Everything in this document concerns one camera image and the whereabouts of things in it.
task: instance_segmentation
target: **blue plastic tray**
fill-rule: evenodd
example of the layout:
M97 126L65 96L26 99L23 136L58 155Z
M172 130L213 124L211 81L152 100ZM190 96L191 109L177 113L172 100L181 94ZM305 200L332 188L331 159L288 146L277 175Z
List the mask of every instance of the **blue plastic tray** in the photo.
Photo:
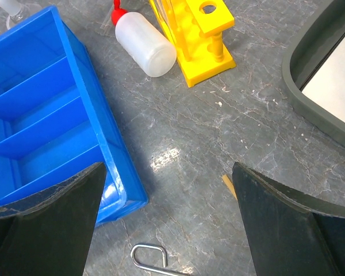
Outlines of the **blue plastic tray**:
M0 206L95 162L98 224L147 203L86 48L51 6L0 36Z

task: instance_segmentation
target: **gray plastic container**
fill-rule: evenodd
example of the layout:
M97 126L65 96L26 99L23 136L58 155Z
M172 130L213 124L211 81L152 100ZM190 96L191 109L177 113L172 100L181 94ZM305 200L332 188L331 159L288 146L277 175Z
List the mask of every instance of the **gray plastic container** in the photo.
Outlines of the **gray plastic container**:
M292 40L282 77L296 112L345 147L345 123L301 92L344 36L345 0L326 0Z

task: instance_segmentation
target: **rack hole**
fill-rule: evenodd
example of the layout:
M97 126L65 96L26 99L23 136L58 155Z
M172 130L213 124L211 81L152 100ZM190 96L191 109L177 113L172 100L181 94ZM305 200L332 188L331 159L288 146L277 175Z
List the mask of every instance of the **rack hole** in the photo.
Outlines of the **rack hole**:
M200 11L204 14L213 13L216 10L216 5L214 2L204 2L201 7Z

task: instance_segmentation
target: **marble surface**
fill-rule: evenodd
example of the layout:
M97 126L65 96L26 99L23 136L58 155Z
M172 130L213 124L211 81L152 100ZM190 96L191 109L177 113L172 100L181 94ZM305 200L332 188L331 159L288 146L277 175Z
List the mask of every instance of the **marble surface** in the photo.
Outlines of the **marble surface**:
M178 65L144 75L105 28L111 1L39 1L56 5L86 44L150 197L95 230L84 276L148 275L129 256L141 242L163 245L169 267L192 275L255 275L239 206L221 180L235 161L345 206L345 149L294 112L281 81L290 39L322 1L225 2L236 26L224 41L237 68L188 89ZM147 0L122 3L157 26ZM0 10L0 33L5 20ZM139 257L161 263L158 252Z

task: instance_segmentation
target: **red nozzle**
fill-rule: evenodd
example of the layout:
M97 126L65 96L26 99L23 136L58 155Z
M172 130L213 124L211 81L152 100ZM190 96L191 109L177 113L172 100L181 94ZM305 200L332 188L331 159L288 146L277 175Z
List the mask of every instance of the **red nozzle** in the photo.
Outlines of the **red nozzle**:
M120 8L120 0L114 0L114 10L111 12L111 21L116 26L117 21L128 11Z

